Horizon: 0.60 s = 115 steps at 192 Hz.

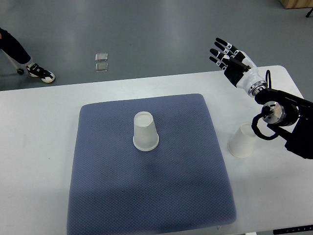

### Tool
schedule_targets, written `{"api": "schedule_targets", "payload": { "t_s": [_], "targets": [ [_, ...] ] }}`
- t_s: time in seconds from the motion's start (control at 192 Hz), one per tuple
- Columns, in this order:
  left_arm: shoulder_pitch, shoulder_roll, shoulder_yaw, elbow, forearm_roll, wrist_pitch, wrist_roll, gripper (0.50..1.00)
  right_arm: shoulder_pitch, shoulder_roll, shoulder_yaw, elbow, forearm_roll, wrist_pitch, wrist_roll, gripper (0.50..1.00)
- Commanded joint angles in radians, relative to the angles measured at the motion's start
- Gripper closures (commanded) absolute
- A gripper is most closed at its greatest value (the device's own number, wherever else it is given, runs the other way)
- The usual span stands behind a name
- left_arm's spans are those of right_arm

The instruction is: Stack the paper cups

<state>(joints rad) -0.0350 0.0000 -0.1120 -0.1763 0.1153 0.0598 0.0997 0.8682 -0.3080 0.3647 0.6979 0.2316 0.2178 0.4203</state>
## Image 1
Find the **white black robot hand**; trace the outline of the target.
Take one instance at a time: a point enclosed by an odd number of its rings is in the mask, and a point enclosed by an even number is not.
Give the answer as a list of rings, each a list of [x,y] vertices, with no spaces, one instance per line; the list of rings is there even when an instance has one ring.
[[[268,87],[268,83],[259,75],[259,71],[249,56],[231,43],[216,38],[216,49],[210,49],[209,59],[223,72],[228,81],[236,88],[243,89],[250,97]]]

